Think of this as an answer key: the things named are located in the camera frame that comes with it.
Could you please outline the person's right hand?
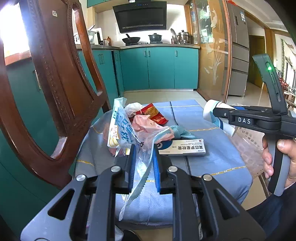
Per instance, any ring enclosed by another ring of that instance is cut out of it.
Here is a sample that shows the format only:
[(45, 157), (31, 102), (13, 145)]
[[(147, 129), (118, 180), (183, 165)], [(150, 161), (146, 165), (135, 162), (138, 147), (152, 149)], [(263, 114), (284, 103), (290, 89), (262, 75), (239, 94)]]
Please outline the person's right hand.
[(295, 183), (295, 140), (265, 135), (262, 139), (264, 173), (270, 179), (269, 191), (280, 196)]

